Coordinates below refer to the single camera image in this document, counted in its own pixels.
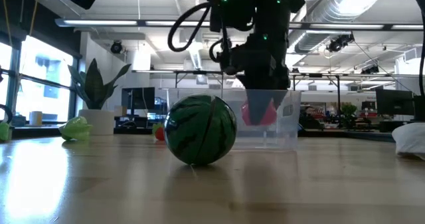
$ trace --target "white cloth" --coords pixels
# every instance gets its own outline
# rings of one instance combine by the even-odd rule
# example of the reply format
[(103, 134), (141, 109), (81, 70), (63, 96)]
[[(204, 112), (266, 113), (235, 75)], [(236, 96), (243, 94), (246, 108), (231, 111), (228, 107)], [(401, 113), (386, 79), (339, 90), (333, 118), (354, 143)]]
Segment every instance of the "white cloth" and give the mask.
[(392, 131), (396, 154), (415, 155), (425, 160), (425, 123), (406, 124)]

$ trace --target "snake plant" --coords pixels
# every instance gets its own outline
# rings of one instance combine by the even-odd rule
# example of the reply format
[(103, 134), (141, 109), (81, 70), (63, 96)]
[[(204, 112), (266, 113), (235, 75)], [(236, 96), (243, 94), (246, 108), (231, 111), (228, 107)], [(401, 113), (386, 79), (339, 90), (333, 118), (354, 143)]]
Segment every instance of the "snake plant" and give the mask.
[(68, 69), (75, 84), (77, 95), (85, 101), (89, 109), (101, 110), (106, 100), (114, 93), (117, 87), (117, 85), (114, 85), (116, 80), (125, 75), (130, 66), (130, 64), (127, 64), (122, 67), (117, 76), (107, 84), (104, 84), (95, 58), (88, 67), (87, 73), (78, 72), (72, 66), (68, 66)]

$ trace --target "ceiling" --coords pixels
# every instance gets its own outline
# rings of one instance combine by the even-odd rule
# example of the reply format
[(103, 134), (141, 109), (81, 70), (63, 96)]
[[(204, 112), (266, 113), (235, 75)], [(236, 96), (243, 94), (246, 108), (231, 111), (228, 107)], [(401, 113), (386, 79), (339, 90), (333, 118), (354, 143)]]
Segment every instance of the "ceiling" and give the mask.
[[(39, 0), (63, 18), (81, 19), (145, 19), (164, 20), (177, 19), (180, 14), (195, 6), (196, 0), (96, 0), (93, 7), (86, 11), (66, 0)], [(316, 0), (307, 0), (307, 9)], [(195, 13), (190, 20), (196, 21), (202, 15)], [(415, 0), (378, 0), (368, 11), (359, 16), (355, 22), (362, 23), (422, 23), (420, 10)], [(181, 64), (190, 59), (189, 52), (174, 53), (167, 46), (169, 28), (97, 28), (92, 31), (92, 37), (100, 40), (105, 47), (112, 43), (110, 37), (124, 33), (144, 33), (149, 44), (155, 51), (152, 54), (152, 63), (158, 68), (169, 68), (168, 64)], [(212, 33), (208, 29), (201, 29), (204, 50), (200, 51), (202, 59), (209, 59), (208, 47), (220, 38), (220, 34)], [(233, 43), (243, 43), (249, 33), (234, 29), (229, 31)], [(422, 33), (417, 32), (354, 32), (357, 44), (350, 44), (329, 57), (324, 52), (325, 45), (319, 47), (313, 54), (307, 55), (297, 66), (301, 72), (327, 72), (332, 67), (333, 72), (350, 72), (353, 67), (359, 66), (371, 58), (376, 58), (379, 64), (388, 72), (394, 69), (394, 58), (422, 44)], [(128, 47), (136, 47), (137, 41), (124, 41)]]

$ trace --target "potted plant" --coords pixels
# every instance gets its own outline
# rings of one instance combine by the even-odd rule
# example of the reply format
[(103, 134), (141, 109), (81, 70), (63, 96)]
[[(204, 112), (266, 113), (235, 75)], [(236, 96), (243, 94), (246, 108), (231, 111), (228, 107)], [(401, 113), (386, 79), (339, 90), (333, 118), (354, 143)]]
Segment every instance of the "potted plant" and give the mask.
[(114, 85), (116, 80), (125, 75), (130, 66), (130, 64), (127, 64), (122, 67), (117, 76), (107, 84), (104, 84), (95, 58), (88, 67), (87, 73), (78, 72), (75, 67), (68, 66), (76, 93), (87, 104), (88, 109), (80, 110), (78, 115), (85, 117), (87, 123), (93, 126), (91, 135), (114, 134), (114, 113), (102, 110), (102, 107), (114, 93), (117, 87), (117, 85)]
[(343, 114), (343, 123), (347, 129), (351, 129), (355, 126), (355, 112), (357, 107), (353, 104), (344, 104), (341, 107), (341, 112)]

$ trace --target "red object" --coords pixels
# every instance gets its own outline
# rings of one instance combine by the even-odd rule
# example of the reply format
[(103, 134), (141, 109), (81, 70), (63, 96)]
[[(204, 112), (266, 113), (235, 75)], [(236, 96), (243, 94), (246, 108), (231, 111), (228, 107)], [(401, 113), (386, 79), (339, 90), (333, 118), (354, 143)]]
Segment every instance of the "red object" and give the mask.
[(157, 138), (159, 141), (165, 140), (164, 128), (160, 127), (157, 129), (157, 131), (155, 132), (155, 138)]
[[(245, 124), (247, 126), (253, 126), (250, 120), (250, 110), (249, 110), (248, 101), (246, 101), (242, 105), (241, 110), (242, 110), (242, 119), (244, 120)], [(271, 125), (276, 122), (277, 117), (278, 117), (278, 113), (276, 112), (276, 108), (274, 107), (273, 100), (272, 100), (270, 101), (267, 107), (267, 111), (266, 113), (264, 113), (263, 119), (261, 119), (261, 122), (259, 123), (259, 125), (265, 125), (265, 126)]]

